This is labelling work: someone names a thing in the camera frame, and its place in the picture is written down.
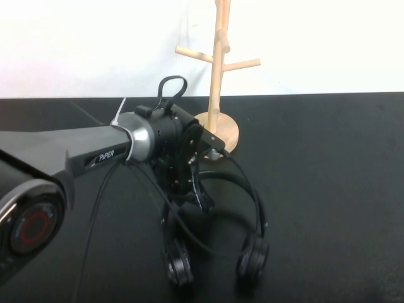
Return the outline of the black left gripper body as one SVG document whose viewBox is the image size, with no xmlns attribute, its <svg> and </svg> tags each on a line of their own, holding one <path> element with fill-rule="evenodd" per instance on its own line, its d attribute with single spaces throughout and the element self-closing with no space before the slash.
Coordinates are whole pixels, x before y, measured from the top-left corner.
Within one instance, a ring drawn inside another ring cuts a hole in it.
<svg viewBox="0 0 404 303">
<path fill-rule="evenodd" d="M 203 127 L 184 109 L 173 106 L 151 115 L 155 147 L 150 165 L 158 184 L 172 196 L 191 191 L 189 161 L 197 152 Z"/>
</svg>

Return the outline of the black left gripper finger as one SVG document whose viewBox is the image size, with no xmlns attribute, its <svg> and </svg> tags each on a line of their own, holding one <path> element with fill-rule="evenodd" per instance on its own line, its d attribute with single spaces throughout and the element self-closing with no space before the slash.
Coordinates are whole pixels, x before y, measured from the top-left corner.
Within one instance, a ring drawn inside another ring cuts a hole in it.
<svg viewBox="0 0 404 303">
<path fill-rule="evenodd" d="M 169 194 L 163 194 L 162 198 L 164 205 L 161 213 L 160 224 L 162 228 L 166 228 L 169 220 L 169 214 L 174 209 L 173 204 L 176 204 L 177 206 L 182 206 L 182 196 L 178 194 L 169 193 Z"/>
<path fill-rule="evenodd" d="M 205 188 L 200 181 L 198 166 L 195 163 L 191 164 L 190 171 L 193 193 L 196 197 L 196 202 L 203 212 L 210 212 L 211 209 L 214 207 L 215 202 L 205 191 Z"/>
</svg>

